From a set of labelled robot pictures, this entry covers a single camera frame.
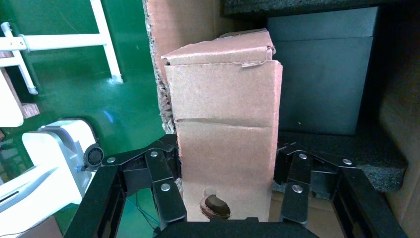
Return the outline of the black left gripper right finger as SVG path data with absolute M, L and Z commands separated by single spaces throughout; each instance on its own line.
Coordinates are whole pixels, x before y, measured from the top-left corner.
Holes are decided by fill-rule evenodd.
M 351 159 L 286 143 L 277 149 L 274 180 L 284 186 L 280 222 L 305 228 L 310 196 L 323 193 L 344 237 L 407 237 L 383 197 Z

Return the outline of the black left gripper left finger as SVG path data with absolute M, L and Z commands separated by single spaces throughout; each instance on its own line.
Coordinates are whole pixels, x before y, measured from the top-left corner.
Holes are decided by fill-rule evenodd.
M 175 134 L 104 158 L 64 236 L 116 237 L 127 197 L 145 188 L 152 191 L 161 229 L 186 221 L 186 208 L 175 183 L 179 169 Z

